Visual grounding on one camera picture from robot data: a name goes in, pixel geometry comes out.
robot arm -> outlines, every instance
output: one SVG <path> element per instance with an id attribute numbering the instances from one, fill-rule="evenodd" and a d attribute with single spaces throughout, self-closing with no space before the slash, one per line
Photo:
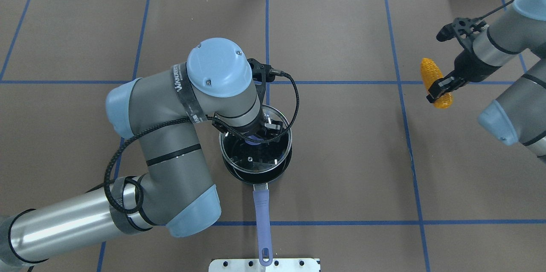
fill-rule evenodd
<path id="1" fill-rule="evenodd" d="M 254 85 L 253 78 L 269 82 L 274 79 L 271 74 L 280 73 L 274 69 L 266 73 L 264 67 L 247 60 L 234 42 L 209 39 L 192 50 L 185 64 L 112 90 L 107 115 L 117 133 L 127 139 L 181 117 L 196 124 L 207 120 L 205 113 L 215 113 L 218 120 L 250 136 L 265 124 L 263 86 Z M 120 177 L 105 187 L 126 209 L 137 207 L 143 197 L 138 211 L 120 212 L 98 188 L 45 208 L 0 217 L 0 272 L 19 271 L 155 225 L 165 225 L 174 237 L 186 237 L 218 220 L 220 200 L 193 124 L 160 128 L 142 136 L 140 145 L 148 173 Z"/>
<path id="2" fill-rule="evenodd" d="M 481 18 L 456 19 L 438 34 L 439 41 L 457 37 L 464 50 L 454 70 L 431 85 L 427 99 L 433 103 L 468 82 L 483 81 L 530 49 L 540 61 L 494 100 L 479 122 L 503 143 L 521 142 L 546 163 L 546 0 L 515 0 L 487 28 L 476 20 Z"/>

white mounting plate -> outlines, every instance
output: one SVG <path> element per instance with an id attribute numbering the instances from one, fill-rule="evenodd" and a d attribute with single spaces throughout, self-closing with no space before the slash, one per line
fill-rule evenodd
<path id="1" fill-rule="evenodd" d="M 257 259 L 213 260 L 209 272 L 320 272 L 319 258 L 274 258 L 271 266 L 262 266 Z"/>

black wires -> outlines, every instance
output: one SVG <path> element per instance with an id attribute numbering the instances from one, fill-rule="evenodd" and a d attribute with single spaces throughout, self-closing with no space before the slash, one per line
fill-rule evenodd
<path id="1" fill-rule="evenodd" d="M 294 78 L 292 78 L 292 76 L 290 76 L 288 73 L 282 72 L 282 71 L 281 71 L 281 76 L 288 78 L 290 80 L 290 82 L 292 83 L 292 86 L 294 87 L 294 95 L 296 96 L 296 107 L 295 107 L 295 110 L 294 110 L 294 115 L 292 117 L 292 120 L 290 121 L 290 124 L 288 124 L 287 128 L 283 132 L 281 132 L 279 135 L 275 136 L 274 138 L 271 138 L 271 139 L 268 139 L 268 140 L 249 138 L 248 136 L 245 136 L 244 134 L 241 134 L 240 132 L 235 130 L 233 127 L 227 125 L 226 123 L 224 123 L 224 121 L 218 119 L 217 117 L 207 116 L 207 118 L 210 121 L 216 122 L 216 123 L 224 126 L 224 128 L 226 128 L 226 130 L 228 132 L 230 132 L 231 134 L 234 134 L 236 136 L 239 136 L 240 138 L 243 138 L 246 141 L 255 142 L 255 143 L 259 143 L 259 144 L 265 144 L 265 143 L 276 141 L 277 139 L 281 138 L 281 136 L 284 136 L 286 133 L 288 133 L 290 128 L 292 128 L 292 125 L 294 124 L 294 121 L 296 120 L 296 116 L 298 116 L 298 110 L 299 110 L 299 107 L 300 107 L 300 96 L 299 96 L 298 88 L 296 87 L 296 82 L 294 81 Z M 108 200 L 108 203 L 113 208 L 115 208 L 115 210 L 117 210 L 117 211 L 119 211 L 121 213 L 124 213 L 124 214 L 134 214 L 135 212 L 141 210 L 142 209 L 142 204 L 144 203 L 144 192 L 143 192 L 144 190 L 142 189 L 142 185 L 139 182 L 134 181 L 133 179 L 127 179 L 126 178 L 125 182 L 130 183 L 130 184 L 135 186 L 135 189 L 136 189 L 135 190 L 136 206 L 134 208 L 131 208 L 131 209 L 125 208 L 123 206 L 123 202 L 117 201 L 113 197 L 112 192 L 110 190 L 110 185 L 115 181 L 115 179 L 110 179 L 111 174 L 112 174 L 113 166 L 115 165 L 115 163 L 117 162 L 117 160 L 119 159 L 119 157 L 121 156 L 123 151 L 125 151 L 125 149 L 131 143 L 135 142 L 139 138 L 142 138 L 143 136 L 146 136 L 146 134 L 149 134 L 150 132 L 156 131 L 156 130 L 158 130 L 160 128 L 164 128 L 166 126 L 171 126 L 171 125 L 175 125 L 175 124 L 184 124 L 184 123 L 189 123 L 189 122 L 191 122 L 191 121 L 187 117 L 182 118 L 182 119 L 163 122 L 163 123 L 157 124 L 156 126 L 153 126 L 151 128 L 148 128 L 148 129 L 138 133 L 137 135 L 131 137 L 128 140 L 125 140 L 125 142 L 123 142 L 123 144 L 119 147 L 119 149 L 115 152 L 115 154 L 113 154 L 112 158 L 110 159 L 110 162 L 108 163 L 107 168 L 104 171 L 104 181 L 103 181 L 103 183 L 101 183 L 100 185 L 92 188 L 88 192 L 94 191 L 94 190 L 97 190 L 97 189 L 100 189 L 101 187 L 103 187 L 104 188 L 104 194 L 105 194 L 105 196 L 106 196 L 106 198 Z"/>

blue plastic cap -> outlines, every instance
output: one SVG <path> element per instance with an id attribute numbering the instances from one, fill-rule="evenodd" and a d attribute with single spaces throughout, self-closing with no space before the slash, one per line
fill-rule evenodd
<path id="1" fill-rule="evenodd" d="M 187 237 L 213 225 L 218 221 L 221 213 L 216 185 L 212 185 L 182 212 L 172 218 L 166 227 L 173 237 Z"/>
<path id="2" fill-rule="evenodd" d="M 515 0 L 514 10 L 530 19 L 546 21 L 546 0 Z"/>
<path id="3" fill-rule="evenodd" d="M 224 38 L 212 38 L 192 49 L 186 63 L 189 80 L 214 97 L 232 97 L 252 82 L 252 70 L 241 48 Z"/>
<path id="4" fill-rule="evenodd" d="M 514 125 L 497 100 L 494 100 L 479 115 L 478 122 L 485 130 L 506 145 L 512 145 L 519 141 Z"/>
<path id="5" fill-rule="evenodd" d="M 127 82 L 108 93 L 106 97 L 106 115 L 113 125 L 114 130 L 121 137 L 128 139 L 134 136 L 129 123 L 129 99 L 133 87 L 142 78 L 136 78 Z"/>

purple handle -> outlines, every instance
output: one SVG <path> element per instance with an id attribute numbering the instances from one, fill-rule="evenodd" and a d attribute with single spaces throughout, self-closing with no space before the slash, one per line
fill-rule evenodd
<path id="1" fill-rule="evenodd" d="M 254 195 L 254 209 L 256 210 L 260 264 L 269 266 L 273 262 L 271 223 L 269 222 L 269 190 L 257 190 L 252 194 Z"/>

